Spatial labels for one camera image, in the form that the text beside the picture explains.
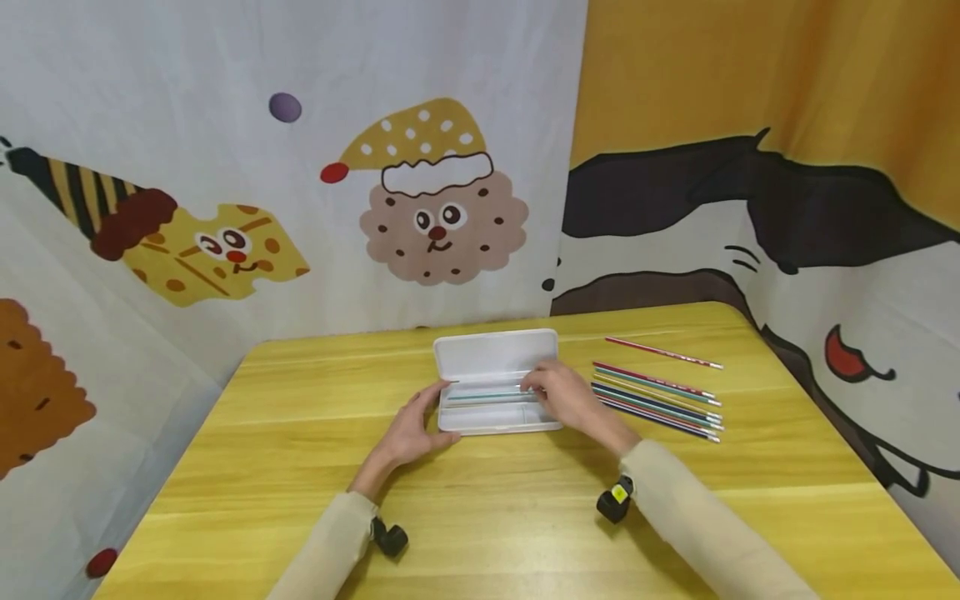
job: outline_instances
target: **curtain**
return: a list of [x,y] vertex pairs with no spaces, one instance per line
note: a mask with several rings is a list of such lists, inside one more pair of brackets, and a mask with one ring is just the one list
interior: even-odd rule
[[586,0],[3,8],[5,597],[93,592],[257,343],[548,314]]
[[958,22],[594,0],[542,286],[554,315],[739,309],[960,573]]

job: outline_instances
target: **purple dot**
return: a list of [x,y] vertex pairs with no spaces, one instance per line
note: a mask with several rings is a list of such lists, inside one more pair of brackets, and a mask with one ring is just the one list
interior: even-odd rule
[[303,108],[300,100],[286,92],[279,92],[270,97],[270,114],[278,121],[293,123],[300,118]]

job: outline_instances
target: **red tongue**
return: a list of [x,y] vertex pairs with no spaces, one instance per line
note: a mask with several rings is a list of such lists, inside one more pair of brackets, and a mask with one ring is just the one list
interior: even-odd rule
[[835,325],[827,334],[824,354],[832,371],[851,379],[863,376],[870,369],[863,361],[863,352],[845,345],[840,339],[840,325]]

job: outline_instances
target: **red dot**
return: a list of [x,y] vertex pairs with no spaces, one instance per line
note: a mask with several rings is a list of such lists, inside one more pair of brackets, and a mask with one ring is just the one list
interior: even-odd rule
[[90,579],[100,579],[107,573],[110,573],[110,568],[113,567],[113,564],[116,562],[116,550],[113,548],[101,550],[86,564],[86,576]]
[[324,183],[336,183],[337,181],[342,181],[349,172],[350,168],[346,166],[346,164],[342,162],[331,162],[320,172],[320,181]]

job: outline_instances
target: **cartoon cookie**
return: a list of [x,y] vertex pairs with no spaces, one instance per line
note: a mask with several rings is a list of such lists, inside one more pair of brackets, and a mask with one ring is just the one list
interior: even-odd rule
[[456,100],[431,100],[371,125],[321,180],[371,169],[380,170],[380,184],[360,229],[370,257],[400,279],[466,283],[507,266],[526,242],[527,204],[493,170],[480,129]]
[[169,223],[124,252],[123,261],[176,306],[246,298],[256,291],[255,279],[289,281],[310,271],[273,214],[242,204],[220,204],[210,221],[177,208]]
[[23,306],[0,299],[0,479],[96,414]]
[[123,260],[176,306],[211,298],[239,300],[264,277],[289,281],[309,272],[274,215],[255,206],[221,204],[200,221],[165,192],[13,148],[11,170],[28,178],[90,241],[104,260]]

